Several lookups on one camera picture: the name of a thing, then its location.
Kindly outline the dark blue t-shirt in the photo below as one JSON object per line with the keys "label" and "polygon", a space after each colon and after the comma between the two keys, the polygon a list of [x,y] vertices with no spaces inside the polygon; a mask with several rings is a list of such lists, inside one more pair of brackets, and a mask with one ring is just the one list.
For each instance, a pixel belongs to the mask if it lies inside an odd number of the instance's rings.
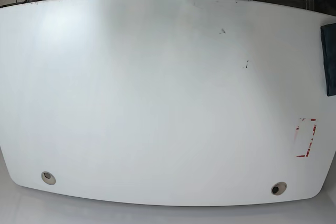
{"label": "dark blue t-shirt", "polygon": [[336,23],[321,26],[320,30],[327,96],[331,97],[336,93]]}

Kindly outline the red tape rectangle marking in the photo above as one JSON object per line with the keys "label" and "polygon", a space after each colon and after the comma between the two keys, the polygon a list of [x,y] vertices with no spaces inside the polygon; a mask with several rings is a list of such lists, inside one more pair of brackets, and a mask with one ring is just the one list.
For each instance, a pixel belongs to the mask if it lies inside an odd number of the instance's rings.
{"label": "red tape rectangle marking", "polygon": [[301,118],[296,127],[293,143],[295,157],[308,157],[317,128],[317,119]]}

